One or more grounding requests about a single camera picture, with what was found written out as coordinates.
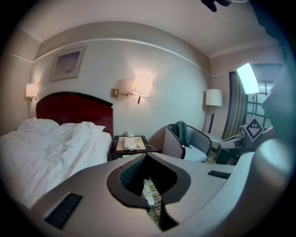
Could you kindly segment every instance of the lamp shade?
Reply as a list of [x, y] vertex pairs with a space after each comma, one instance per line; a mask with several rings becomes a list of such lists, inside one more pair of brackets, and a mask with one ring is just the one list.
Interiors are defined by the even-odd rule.
[[132, 92], [134, 95], [148, 97], [152, 87], [153, 80], [147, 77], [138, 76], [135, 89]]
[[247, 63], [237, 69], [246, 94], [259, 93], [259, 85], [251, 64]]
[[36, 96], [37, 95], [37, 84], [27, 84], [26, 86], [26, 96], [31, 97], [31, 96]]
[[219, 89], [207, 90], [205, 104], [208, 106], [222, 106], [222, 92]]

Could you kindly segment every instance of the backpack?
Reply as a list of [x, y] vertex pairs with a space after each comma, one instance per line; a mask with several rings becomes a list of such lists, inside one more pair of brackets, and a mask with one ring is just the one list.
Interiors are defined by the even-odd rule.
[[190, 147], [186, 123], [179, 121], [171, 126], [171, 130], [180, 139], [184, 146]]

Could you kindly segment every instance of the white duvet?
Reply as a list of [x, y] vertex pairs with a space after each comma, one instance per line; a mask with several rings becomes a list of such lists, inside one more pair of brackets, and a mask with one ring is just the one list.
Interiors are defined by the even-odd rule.
[[2, 180], [11, 197], [28, 208], [78, 171], [107, 162], [111, 141], [88, 122], [34, 126], [0, 137]]

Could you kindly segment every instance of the window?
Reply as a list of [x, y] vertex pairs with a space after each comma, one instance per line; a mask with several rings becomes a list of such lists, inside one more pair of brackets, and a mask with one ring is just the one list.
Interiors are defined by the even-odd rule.
[[246, 106], [246, 120], [247, 122], [253, 115], [255, 115], [258, 121], [263, 125], [264, 129], [267, 130], [272, 127], [270, 120], [265, 114], [261, 104], [265, 100], [266, 96], [270, 92], [273, 86], [272, 81], [260, 81], [258, 94], [247, 95], [247, 106]]

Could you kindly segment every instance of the armchair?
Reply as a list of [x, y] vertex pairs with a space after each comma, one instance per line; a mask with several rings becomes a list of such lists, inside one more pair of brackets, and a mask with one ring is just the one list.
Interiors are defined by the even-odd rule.
[[172, 125], [174, 124], [166, 126], [162, 154], [189, 161], [204, 162], [212, 148], [211, 139], [201, 131], [187, 125], [190, 147], [185, 147], [173, 133]]

